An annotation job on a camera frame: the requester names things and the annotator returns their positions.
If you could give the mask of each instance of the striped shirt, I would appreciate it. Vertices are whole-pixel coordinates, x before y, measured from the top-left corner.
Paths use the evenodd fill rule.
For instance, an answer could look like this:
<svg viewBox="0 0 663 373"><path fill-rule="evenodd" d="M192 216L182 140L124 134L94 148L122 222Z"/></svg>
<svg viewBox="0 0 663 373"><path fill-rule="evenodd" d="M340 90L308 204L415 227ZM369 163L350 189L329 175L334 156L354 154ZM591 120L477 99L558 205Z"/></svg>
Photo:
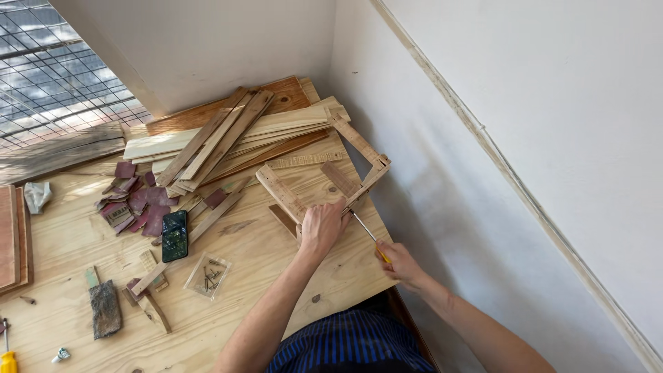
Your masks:
<svg viewBox="0 0 663 373"><path fill-rule="evenodd" d="M311 323L282 341L265 372L435 370L405 326L380 313L347 310Z"/></svg>

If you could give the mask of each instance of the smartphone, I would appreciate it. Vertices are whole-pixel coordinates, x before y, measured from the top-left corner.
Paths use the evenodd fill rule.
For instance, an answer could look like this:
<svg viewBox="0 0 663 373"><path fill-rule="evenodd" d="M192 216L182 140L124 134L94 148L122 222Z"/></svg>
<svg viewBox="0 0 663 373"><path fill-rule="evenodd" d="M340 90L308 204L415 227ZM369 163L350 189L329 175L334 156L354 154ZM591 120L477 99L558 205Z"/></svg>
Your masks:
<svg viewBox="0 0 663 373"><path fill-rule="evenodd" d="M187 255L189 255L189 242L186 232L186 210L164 215L161 261L168 263Z"/></svg>

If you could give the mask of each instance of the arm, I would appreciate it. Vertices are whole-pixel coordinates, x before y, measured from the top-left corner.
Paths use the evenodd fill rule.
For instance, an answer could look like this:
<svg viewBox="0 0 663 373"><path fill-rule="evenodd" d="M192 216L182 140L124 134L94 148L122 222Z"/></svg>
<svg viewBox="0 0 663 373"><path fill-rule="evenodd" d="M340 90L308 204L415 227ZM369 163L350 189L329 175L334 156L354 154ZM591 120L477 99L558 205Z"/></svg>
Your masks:
<svg viewBox="0 0 663 373"><path fill-rule="evenodd" d="M297 300L322 260L343 234L345 197L306 211L302 245L288 267L239 323L221 350L214 372L264 372L274 357Z"/></svg>
<svg viewBox="0 0 663 373"><path fill-rule="evenodd" d="M378 240L378 247L392 261L382 263L386 275L419 294L461 336L488 373L555 372L524 340L426 274L405 246ZM377 252L375 256L382 260Z"/></svg>

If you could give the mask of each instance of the wooden workbench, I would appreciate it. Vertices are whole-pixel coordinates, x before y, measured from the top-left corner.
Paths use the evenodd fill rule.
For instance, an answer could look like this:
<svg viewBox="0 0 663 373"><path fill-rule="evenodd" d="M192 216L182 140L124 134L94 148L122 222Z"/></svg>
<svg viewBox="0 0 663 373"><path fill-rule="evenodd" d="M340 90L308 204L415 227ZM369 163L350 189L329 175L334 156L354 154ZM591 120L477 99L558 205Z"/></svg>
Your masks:
<svg viewBox="0 0 663 373"><path fill-rule="evenodd" d="M330 133L327 139L289 156L342 151L344 158L335 165L359 184L359 175L338 134L334 130ZM120 159L104 159L75 171L112 171ZM213 187L252 175L257 168ZM320 165L276 173L305 204L330 202L341 196L320 171ZM143 237L140 232L115 237L99 215L93 203L112 179L61 173L44 180L51 182L54 198L43 215L32 218L35 282L0 297L0 315L11 323L9 343L16 352L19 370L207 372L242 318L290 263L297 252L296 242L270 214L267 206L274 200L262 185L245 188L245 196L190 248L189 257L168 267L165 275L170 285L152 293L172 327L172 333L164 335L139 307L130 307L119 293L133 277L145 274L139 254L152 249L159 260L160 247L153 248L153 238ZM357 213L376 236L391 240L370 199ZM352 220L304 290L286 336L395 284L382 273L373 248L372 239ZM214 301L183 289L203 251L232 263ZM90 298L83 277L91 265L97 266L101 281L113 280L123 317L123 327L116 335L99 340L92 337ZM313 303L312 298L318 294L320 300ZM36 305L19 299L19 295L36 299ZM60 347L66 347L72 357L51 364Z"/></svg>

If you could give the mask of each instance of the wire mesh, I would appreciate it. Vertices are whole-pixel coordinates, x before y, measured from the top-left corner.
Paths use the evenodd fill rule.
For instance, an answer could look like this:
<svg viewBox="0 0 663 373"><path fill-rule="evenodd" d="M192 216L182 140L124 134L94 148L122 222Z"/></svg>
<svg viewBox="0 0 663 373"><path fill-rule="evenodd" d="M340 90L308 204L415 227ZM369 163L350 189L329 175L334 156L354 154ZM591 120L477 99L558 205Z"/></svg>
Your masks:
<svg viewBox="0 0 663 373"><path fill-rule="evenodd" d="M47 0L0 0L0 153L151 119Z"/></svg>

